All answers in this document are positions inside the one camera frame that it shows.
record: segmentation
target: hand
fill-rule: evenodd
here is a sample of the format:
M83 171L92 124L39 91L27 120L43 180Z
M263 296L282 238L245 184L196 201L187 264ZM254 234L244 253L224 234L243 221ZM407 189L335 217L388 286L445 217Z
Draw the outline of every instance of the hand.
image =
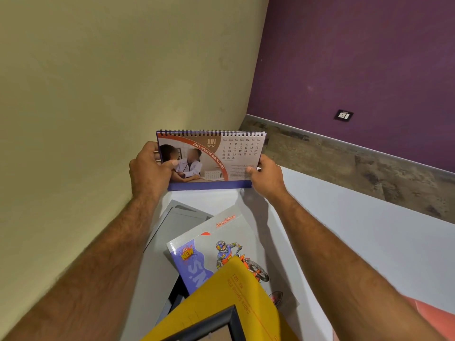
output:
M130 161L131 190L133 198L146 198L158 201L167 190L173 168L177 160L169 160L158 165L160 159L158 144L149 141L139 152L137 157Z
M253 188L272 202L276 198L280 198L283 194L287 194L286 186L283 181L283 173L281 167L275 164L265 154L259 159L261 172L254 167L247 167L247 173L251 177Z

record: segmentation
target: purple wall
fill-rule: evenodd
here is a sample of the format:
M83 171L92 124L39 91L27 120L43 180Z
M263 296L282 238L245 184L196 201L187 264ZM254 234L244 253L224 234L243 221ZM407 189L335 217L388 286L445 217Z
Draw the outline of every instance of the purple wall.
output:
M455 172L454 104L455 0L270 0L248 114Z

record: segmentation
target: wall outlet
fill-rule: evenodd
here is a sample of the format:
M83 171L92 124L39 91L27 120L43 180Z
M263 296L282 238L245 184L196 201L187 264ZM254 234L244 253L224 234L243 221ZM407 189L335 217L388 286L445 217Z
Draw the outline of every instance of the wall outlet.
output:
M340 120L343 122L349 122L349 120L352 118L352 115L354 113L350 111L344 111L344 110L338 110L334 119L335 120Z

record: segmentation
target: white lab coat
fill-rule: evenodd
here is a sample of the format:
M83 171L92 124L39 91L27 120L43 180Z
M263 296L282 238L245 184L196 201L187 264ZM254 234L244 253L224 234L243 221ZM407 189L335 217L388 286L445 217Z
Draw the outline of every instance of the white lab coat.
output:
M199 175L202 169L202 164L200 161L193 161L191 165L188 165L187 158L180 159L178 165L175 169L177 172L185 173L186 177L191 177L193 175Z

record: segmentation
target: floor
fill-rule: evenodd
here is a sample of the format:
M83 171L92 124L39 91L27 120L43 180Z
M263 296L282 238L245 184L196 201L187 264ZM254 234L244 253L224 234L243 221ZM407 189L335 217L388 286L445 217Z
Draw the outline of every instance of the floor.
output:
M281 166L455 224L455 174L246 116Z

